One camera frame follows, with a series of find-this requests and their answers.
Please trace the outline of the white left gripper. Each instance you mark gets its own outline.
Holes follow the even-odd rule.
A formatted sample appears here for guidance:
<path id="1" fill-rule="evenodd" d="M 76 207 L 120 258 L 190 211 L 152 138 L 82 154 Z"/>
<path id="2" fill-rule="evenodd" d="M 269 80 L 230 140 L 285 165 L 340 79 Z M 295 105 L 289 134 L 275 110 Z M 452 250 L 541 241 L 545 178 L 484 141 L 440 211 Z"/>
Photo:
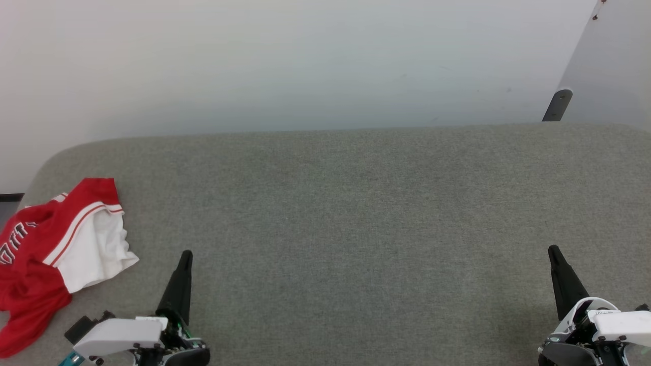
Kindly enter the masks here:
<path id="1" fill-rule="evenodd" d="M 134 365 L 209 364 L 209 346 L 188 330 L 192 264 L 192 251 L 183 251 L 154 316 L 117 318 L 105 311 L 100 319 L 80 318 L 73 326 L 73 364 L 103 365 L 120 352 L 130 353 Z"/>

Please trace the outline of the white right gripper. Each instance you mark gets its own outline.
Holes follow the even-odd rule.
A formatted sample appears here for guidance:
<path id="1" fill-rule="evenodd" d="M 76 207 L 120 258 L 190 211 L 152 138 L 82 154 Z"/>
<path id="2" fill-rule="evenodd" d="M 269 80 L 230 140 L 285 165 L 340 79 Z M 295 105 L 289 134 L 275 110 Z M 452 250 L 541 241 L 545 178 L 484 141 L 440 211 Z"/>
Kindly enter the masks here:
<path id="1" fill-rule="evenodd" d="M 559 325 L 539 347 L 539 365 L 631 365 L 649 356 L 647 304 L 621 311 L 589 297 L 557 245 L 547 250 Z"/>

